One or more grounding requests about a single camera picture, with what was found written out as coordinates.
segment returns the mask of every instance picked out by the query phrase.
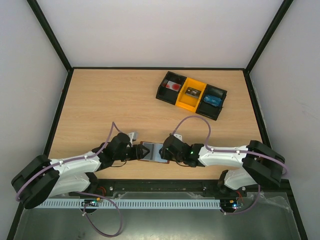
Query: gray floor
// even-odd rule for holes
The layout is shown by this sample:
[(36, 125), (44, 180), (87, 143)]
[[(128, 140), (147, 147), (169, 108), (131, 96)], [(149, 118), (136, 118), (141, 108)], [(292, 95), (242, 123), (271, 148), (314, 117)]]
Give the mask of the gray floor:
[[(274, 193), (265, 194), (274, 197)], [(267, 202), (249, 212), (224, 216), (219, 210), (123, 209), (124, 228), (117, 240), (298, 240), (292, 212)], [(115, 209), (98, 209), (90, 216), (101, 231), (119, 227)], [(24, 211), (15, 240), (103, 240), (79, 209)]]

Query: light wood surface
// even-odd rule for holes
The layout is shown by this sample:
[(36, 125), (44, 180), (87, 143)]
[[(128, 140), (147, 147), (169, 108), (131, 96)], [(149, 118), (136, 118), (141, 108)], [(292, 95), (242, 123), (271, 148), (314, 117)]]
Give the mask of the light wood surface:
[[(138, 132), (137, 142), (162, 143), (183, 118), (193, 113), (156, 99), (166, 70), (75, 69), (53, 140), (50, 158), (67, 158), (98, 147), (105, 141), (112, 121), (125, 133)], [(211, 146), (231, 147), (261, 141), (242, 71), (173, 70), (227, 90), (217, 121), (207, 118)], [(179, 130), (188, 144), (203, 143), (207, 125), (197, 118)], [(96, 173), (100, 179), (218, 179), (226, 166), (182, 167), (145, 161), (129, 161)]]

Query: blue object in bin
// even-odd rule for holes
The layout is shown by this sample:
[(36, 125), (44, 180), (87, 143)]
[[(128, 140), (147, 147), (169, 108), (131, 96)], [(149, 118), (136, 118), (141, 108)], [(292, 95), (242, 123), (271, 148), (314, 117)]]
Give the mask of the blue object in bin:
[(222, 100), (216, 96), (206, 95), (203, 101), (207, 104), (211, 104), (214, 107), (219, 107), (221, 105)]

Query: wall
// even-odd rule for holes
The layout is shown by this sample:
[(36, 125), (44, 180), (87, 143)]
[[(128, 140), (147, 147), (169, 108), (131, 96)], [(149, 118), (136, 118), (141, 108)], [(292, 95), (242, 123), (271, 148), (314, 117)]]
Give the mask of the wall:
[(245, 68), (282, 0), (39, 0), (72, 66)]
[(12, 178), (42, 154), (67, 72), (27, 1), (0, 8), (0, 239), (18, 203)]
[(320, 1), (295, 0), (251, 78), (309, 239), (319, 239)]

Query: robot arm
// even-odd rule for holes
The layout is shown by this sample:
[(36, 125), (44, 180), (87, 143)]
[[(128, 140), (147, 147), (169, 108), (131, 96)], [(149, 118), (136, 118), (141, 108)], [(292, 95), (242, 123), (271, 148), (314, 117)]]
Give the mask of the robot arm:
[(283, 167), (276, 162), (257, 157), (254, 153), (263, 154), (285, 163), (283, 156), (254, 140), (249, 145), (239, 147), (208, 146), (207, 149), (204, 144), (196, 143), (189, 146), (182, 142), (181, 138), (170, 135), (164, 141), (159, 153), (163, 159), (181, 162), (190, 167), (224, 165), (239, 168), (222, 172), (218, 187), (224, 194), (254, 184), (263, 187), (279, 187)]
[(98, 179), (94, 172), (111, 167), (114, 161), (131, 161), (144, 158), (149, 150), (142, 144), (133, 144), (137, 133), (119, 133), (95, 157), (93, 156), (102, 147), (97, 147), (83, 155), (62, 159), (48, 159), (39, 155), (32, 160), (11, 184), (16, 192), (37, 172), (49, 165), (55, 165), (45, 174), (33, 180), (19, 196), (20, 202), (26, 209), (32, 209), (49, 197), (70, 192), (95, 191)]

